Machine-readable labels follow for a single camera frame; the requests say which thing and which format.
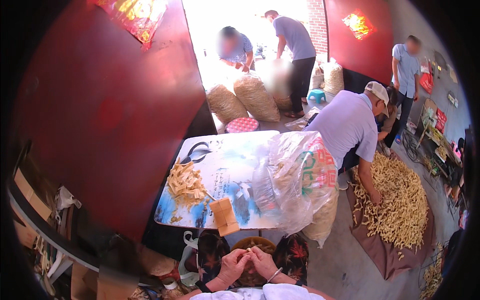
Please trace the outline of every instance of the hand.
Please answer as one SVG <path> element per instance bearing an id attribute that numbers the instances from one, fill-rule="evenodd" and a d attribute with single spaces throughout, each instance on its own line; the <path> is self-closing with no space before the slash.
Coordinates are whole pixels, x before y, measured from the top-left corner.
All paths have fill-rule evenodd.
<path id="1" fill-rule="evenodd" d="M 373 193 L 370 194 L 370 201 L 375 205 L 379 205 L 380 202 L 382 202 L 382 195 L 380 195 L 380 193 L 375 190 Z"/>
<path id="2" fill-rule="evenodd" d="M 263 252 L 257 246 L 252 247 L 252 252 L 247 252 L 245 256 L 249 256 L 253 262 L 257 273 L 263 276 L 265 279 L 270 279 L 273 274 L 278 270 L 273 258 L 270 254 Z"/>
<path id="3" fill-rule="evenodd" d="M 228 288 L 242 274 L 245 264 L 250 260 L 250 256 L 244 255 L 240 260 L 238 258 L 246 252 L 244 249 L 235 249 L 222 257 L 220 274 L 215 279 L 219 280 L 225 288 Z"/>

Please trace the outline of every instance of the poster on wall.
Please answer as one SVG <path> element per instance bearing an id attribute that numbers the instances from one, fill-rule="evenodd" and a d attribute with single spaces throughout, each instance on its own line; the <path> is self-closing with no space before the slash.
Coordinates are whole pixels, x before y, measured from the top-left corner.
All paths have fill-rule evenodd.
<path id="1" fill-rule="evenodd" d="M 153 35 L 167 10 L 166 0 L 89 0 L 103 8 L 112 20 L 134 35 L 142 50 L 152 46 Z"/>

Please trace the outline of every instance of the floral shirt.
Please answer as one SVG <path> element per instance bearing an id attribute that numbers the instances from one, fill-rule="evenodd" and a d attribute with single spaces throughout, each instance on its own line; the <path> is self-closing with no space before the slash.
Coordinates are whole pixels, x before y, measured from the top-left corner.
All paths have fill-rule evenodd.
<path id="1" fill-rule="evenodd" d="M 242 37 L 242 41 L 239 43 L 239 46 L 237 47 L 237 49 L 233 51 L 233 53 L 230 55 L 219 54 L 218 57 L 220 59 L 228 60 L 230 62 L 241 62 L 241 63 L 247 62 L 247 52 L 252 51 L 253 46 L 246 35 L 244 35 L 243 33 L 241 33 L 240 35 Z"/>

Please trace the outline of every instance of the sandal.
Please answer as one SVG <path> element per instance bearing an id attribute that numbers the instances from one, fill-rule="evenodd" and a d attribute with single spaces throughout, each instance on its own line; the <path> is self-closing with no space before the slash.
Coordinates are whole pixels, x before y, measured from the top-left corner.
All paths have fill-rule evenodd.
<path id="1" fill-rule="evenodd" d="M 299 115 L 299 114 L 294 113 L 293 111 L 285 113 L 285 117 L 292 118 L 292 119 L 300 119 L 304 116 L 305 116 L 305 114 Z"/>

